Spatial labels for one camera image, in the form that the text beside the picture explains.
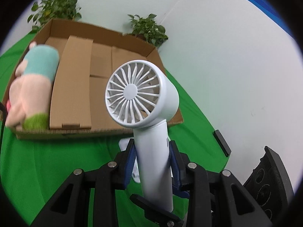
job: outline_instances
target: metal screw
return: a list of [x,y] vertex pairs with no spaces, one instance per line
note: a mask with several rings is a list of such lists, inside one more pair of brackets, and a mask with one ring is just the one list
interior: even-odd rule
[[197,164],[196,163],[193,163],[193,162],[190,162],[187,164],[187,166],[191,169],[195,169],[197,167]]
[[74,174],[75,175],[80,175],[82,173],[82,170],[81,169],[75,169],[74,170]]
[[223,170],[222,174],[226,177],[229,177],[231,175],[231,172],[229,170]]
[[172,222],[172,221],[168,221],[168,222],[167,222],[167,226],[168,226],[168,227],[174,227],[174,225],[175,225],[175,223]]
[[110,167],[110,168],[114,168],[114,167],[117,166],[117,163],[114,162],[114,161],[111,161],[111,162],[109,162],[107,165],[108,165],[108,167]]

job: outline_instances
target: handheld fan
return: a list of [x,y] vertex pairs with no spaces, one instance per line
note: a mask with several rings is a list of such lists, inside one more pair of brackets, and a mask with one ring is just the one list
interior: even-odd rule
[[175,86],[153,63],[133,60],[110,77],[105,102],[114,121],[132,128],[141,187],[151,203],[173,210],[167,123],[177,112]]

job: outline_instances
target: teal shirt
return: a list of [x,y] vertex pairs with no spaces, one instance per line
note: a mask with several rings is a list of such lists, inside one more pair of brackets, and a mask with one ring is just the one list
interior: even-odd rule
[[59,65],[58,50],[44,44],[39,44],[28,51],[24,57],[28,61],[23,75],[40,74],[51,82],[54,81]]

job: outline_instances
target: fan grille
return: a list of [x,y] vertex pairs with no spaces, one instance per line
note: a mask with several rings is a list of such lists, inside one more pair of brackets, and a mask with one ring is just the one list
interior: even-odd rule
[[144,63],[131,62],[112,75],[106,90],[106,104],[113,117],[123,123],[147,118],[160,95],[159,78]]

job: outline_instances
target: fan center hub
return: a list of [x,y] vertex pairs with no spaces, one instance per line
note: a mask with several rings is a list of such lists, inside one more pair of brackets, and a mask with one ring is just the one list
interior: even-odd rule
[[137,93],[138,93],[137,86],[131,83],[124,88],[123,96],[125,99],[130,101],[136,97]]

